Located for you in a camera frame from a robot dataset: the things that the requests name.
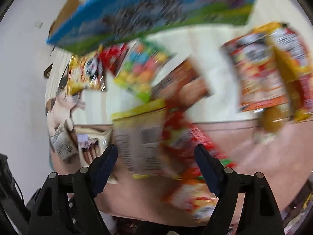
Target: candy bag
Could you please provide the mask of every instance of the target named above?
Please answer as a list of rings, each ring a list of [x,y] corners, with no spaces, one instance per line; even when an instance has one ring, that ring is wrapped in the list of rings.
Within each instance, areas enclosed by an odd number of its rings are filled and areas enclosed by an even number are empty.
[[[184,209],[196,222],[206,222],[213,214],[218,198],[209,191],[203,180],[189,179],[183,180],[164,201]]]
[[[75,127],[78,142],[79,160],[82,167],[88,167],[91,162],[100,157],[108,147],[112,129],[99,132],[90,128]],[[111,174],[108,183],[116,183],[116,177]]]
[[[113,76],[116,76],[127,51],[128,46],[124,43],[104,48],[99,54],[99,59],[102,62],[103,68],[109,70]]]
[[[220,160],[224,167],[234,167],[235,163],[223,154],[211,139],[199,128],[190,124],[181,111],[169,112],[162,132],[162,146],[172,156],[187,166],[183,178],[202,178],[194,160],[194,148],[203,144],[211,156]]]
[[[301,36],[287,25],[271,22],[253,30],[268,34],[277,68],[291,98],[295,121],[305,120],[313,112],[312,61]]]
[[[164,100],[157,99],[111,116],[119,154],[134,178],[179,177],[160,147],[165,114]]]
[[[207,84],[195,70],[191,58],[185,59],[152,87],[152,99],[165,98],[169,110],[185,111],[201,98],[209,95]]]
[[[288,103],[273,48],[267,44],[265,33],[246,34],[223,47],[240,78],[242,111]]]
[[[68,95],[78,93],[84,88],[104,90],[102,62],[98,60],[98,54],[101,51],[102,46],[97,51],[93,51],[83,57],[72,56],[69,62]]]
[[[165,48],[139,39],[126,55],[114,82],[147,103],[154,76],[170,58],[171,54]]]

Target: silver screw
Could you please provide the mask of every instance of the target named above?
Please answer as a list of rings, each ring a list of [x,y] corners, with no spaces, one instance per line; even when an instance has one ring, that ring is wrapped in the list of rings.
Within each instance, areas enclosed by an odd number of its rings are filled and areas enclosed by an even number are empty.
[[[88,171],[88,167],[83,167],[83,168],[80,168],[79,172],[80,173],[86,173]]]
[[[257,172],[257,173],[256,173],[256,176],[257,176],[259,179],[264,178],[264,175],[263,175],[262,172]]]
[[[228,174],[231,174],[231,173],[233,172],[233,169],[232,169],[232,168],[229,168],[229,167],[226,167],[226,168],[224,169],[224,171],[225,171],[226,173],[228,173]]]
[[[55,172],[51,172],[49,174],[49,178],[54,179],[57,176],[57,174]]]

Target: wall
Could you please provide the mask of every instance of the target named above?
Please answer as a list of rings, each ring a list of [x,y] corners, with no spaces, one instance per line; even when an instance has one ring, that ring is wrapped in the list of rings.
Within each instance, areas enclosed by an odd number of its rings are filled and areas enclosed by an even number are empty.
[[[45,40],[65,2],[15,0],[0,22],[0,153],[8,156],[25,202],[51,172],[43,71],[52,47]],[[38,20],[41,29],[34,26]]]

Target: pink surface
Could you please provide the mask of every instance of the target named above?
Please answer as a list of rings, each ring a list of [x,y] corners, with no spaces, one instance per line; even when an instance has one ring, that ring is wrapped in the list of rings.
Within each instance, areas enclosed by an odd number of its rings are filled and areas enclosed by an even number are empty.
[[[268,145],[255,144],[256,121],[200,124],[199,127],[237,163],[238,173],[264,173],[280,210],[295,197],[313,168],[313,121],[286,124],[279,137]],[[60,175],[80,168],[78,157],[71,164],[52,153],[54,169]],[[161,202],[169,190],[178,185],[170,178],[154,177],[135,180],[118,159],[113,173],[118,184],[107,184],[96,198],[100,211],[175,226],[194,226],[182,210]],[[243,195],[239,196],[233,221],[240,218]]]

